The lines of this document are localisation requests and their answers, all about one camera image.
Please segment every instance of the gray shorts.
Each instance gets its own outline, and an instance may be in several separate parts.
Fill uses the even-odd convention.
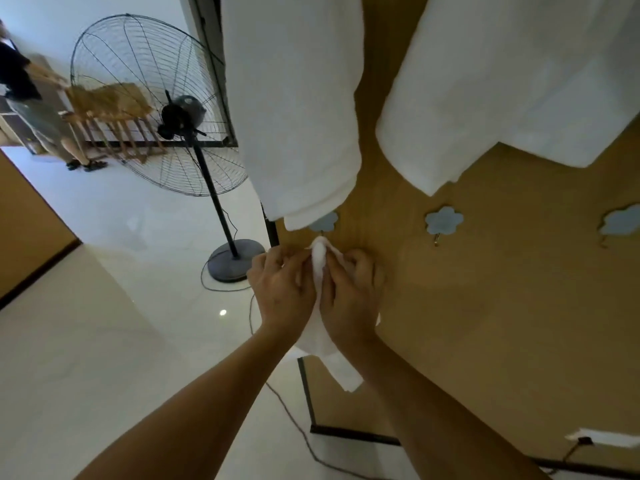
[[[73,140],[74,134],[69,128],[69,124],[60,117],[55,109],[43,101],[39,99],[24,101],[7,99],[7,103],[27,123],[44,147],[48,146],[47,143],[60,147],[62,138]]]

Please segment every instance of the fan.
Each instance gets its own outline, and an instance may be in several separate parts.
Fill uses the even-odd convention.
[[[264,248],[234,240],[218,199],[247,178],[220,87],[223,71],[219,57],[180,29],[146,16],[114,15],[77,40],[67,94],[74,112],[89,121],[84,129],[91,141],[98,131],[112,148],[111,134],[128,168],[162,188],[211,197],[227,243],[213,251],[207,268],[213,279],[233,283],[246,278]],[[149,148],[146,155],[140,144]]]

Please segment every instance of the black t-shirt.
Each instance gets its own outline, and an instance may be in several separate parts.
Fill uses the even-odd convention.
[[[8,89],[4,95],[7,99],[14,101],[42,99],[24,69],[28,64],[27,57],[4,42],[0,42],[0,84],[4,84]]]

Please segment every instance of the white tile floor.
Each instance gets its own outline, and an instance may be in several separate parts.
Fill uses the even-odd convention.
[[[249,336],[251,293],[201,287],[204,261],[224,242],[208,198],[162,190],[114,162],[87,174],[23,148],[4,151],[85,244],[0,312],[0,478],[68,479]],[[249,182],[220,200],[238,238],[268,247]],[[308,431],[295,361],[281,363],[270,382]],[[314,435],[311,442],[341,467],[417,478],[398,447]],[[265,388],[218,478],[348,476],[313,462]]]

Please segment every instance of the power cord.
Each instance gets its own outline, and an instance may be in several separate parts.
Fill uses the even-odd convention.
[[[226,210],[224,210],[224,209],[223,209],[223,212],[227,215],[227,219],[229,221],[229,224],[231,224],[233,226],[233,228],[236,230],[235,233],[234,233],[234,241],[235,241],[236,240],[236,234],[238,233],[238,229],[235,226],[235,224],[233,223],[233,221],[231,220],[231,217],[229,217],[228,212]],[[204,284],[204,269],[207,267],[207,265],[209,264],[209,261],[212,258],[213,258],[213,256],[210,257],[209,259],[207,259],[207,261],[204,263],[204,266],[202,266],[202,270],[200,271],[200,283],[202,284],[202,287],[204,289],[209,290],[209,291],[218,291],[218,292],[222,292],[222,293],[235,293],[236,291],[244,291],[244,290],[248,290],[249,288],[251,288],[251,286],[245,286],[244,288],[238,288],[236,290],[222,290],[222,289],[209,288],[208,286],[206,286]],[[253,310],[253,298],[255,298],[254,294],[251,295],[251,299],[249,300],[249,329],[251,330],[251,335],[253,335],[253,323],[251,322],[251,312]],[[352,477],[360,478],[362,480],[391,480],[391,479],[388,479],[388,478],[369,477],[369,476],[362,475],[362,474],[359,474],[359,473],[356,473],[356,472],[352,472],[351,470],[347,470],[346,468],[336,467],[335,465],[332,465],[331,463],[327,463],[325,460],[322,460],[322,459],[318,458],[318,455],[316,455],[316,452],[313,450],[313,448],[311,448],[311,443],[309,443],[309,438],[308,438],[307,434],[302,429],[302,427],[300,427],[298,422],[293,418],[293,414],[291,414],[291,411],[289,411],[289,408],[285,404],[284,399],[282,398],[280,393],[278,393],[278,391],[276,391],[276,389],[274,389],[273,386],[271,384],[269,384],[268,382],[266,383],[266,386],[278,398],[278,401],[282,405],[282,407],[284,409],[284,412],[286,412],[287,416],[289,416],[289,419],[293,423],[293,426],[295,426],[296,429],[300,432],[300,435],[302,435],[302,437],[303,437],[303,439],[305,441],[305,444],[307,445],[307,449],[309,450],[309,453],[311,453],[311,457],[314,459],[314,461],[316,463],[320,463],[320,465],[322,465],[322,466],[324,466],[326,468],[329,468],[331,470],[334,470],[336,472],[340,472],[340,473],[344,473],[344,474],[347,474],[347,475],[351,475]]]
[[[578,438],[578,441],[569,449],[569,451],[564,455],[562,462],[566,463],[569,458],[571,458],[571,456],[573,455],[573,453],[575,453],[576,451],[578,451],[580,448],[582,448],[583,446],[592,446],[593,444],[593,440],[588,437],[588,436],[581,436],[580,438]],[[553,470],[550,470],[548,472],[545,472],[547,475],[551,476],[551,475],[555,475],[556,473],[558,473],[558,468],[554,468]]]

